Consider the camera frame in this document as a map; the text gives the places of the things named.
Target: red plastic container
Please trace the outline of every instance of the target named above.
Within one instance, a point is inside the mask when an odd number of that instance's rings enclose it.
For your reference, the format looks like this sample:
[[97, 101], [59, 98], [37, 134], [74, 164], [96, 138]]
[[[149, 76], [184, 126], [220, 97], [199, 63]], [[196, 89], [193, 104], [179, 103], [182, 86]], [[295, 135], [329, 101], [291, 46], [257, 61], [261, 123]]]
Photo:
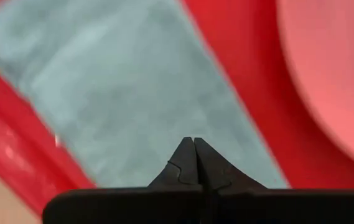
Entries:
[[[185, 3], [291, 186], [354, 188], [354, 161], [315, 124], [291, 82], [275, 0]], [[0, 177], [38, 214], [60, 192], [94, 187], [1, 78]]]

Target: red surface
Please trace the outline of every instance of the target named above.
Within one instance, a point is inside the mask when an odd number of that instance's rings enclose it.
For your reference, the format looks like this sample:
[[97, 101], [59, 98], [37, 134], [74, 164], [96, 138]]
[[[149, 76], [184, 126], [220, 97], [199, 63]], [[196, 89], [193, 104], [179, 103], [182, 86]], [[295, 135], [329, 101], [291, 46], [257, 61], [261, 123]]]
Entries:
[[[186, 2], [291, 185], [354, 187], [354, 162], [311, 120], [291, 83], [274, 1]], [[0, 176], [37, 213], [57, 193], [93, 186], [1, 79]]]
[[0, 177], [38, 214], [55, 195], [92, 188], [31, 107], [0, 79]]
[[354, 159], [354, 1], [279, 1], [294, 83], [311, 115]]
[[295, 188], [354, 188], [354, 161], [319, 129], [295, 91], [272, 0], [185, 0]]

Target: pink round object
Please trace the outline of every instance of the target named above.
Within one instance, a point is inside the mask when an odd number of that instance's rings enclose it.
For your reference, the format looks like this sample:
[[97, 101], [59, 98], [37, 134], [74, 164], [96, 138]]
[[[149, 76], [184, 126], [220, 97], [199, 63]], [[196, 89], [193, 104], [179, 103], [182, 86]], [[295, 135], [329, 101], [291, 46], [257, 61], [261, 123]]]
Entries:
[[292, 79], [323, 131], [354, 159], [354, 0], [279, 0]]

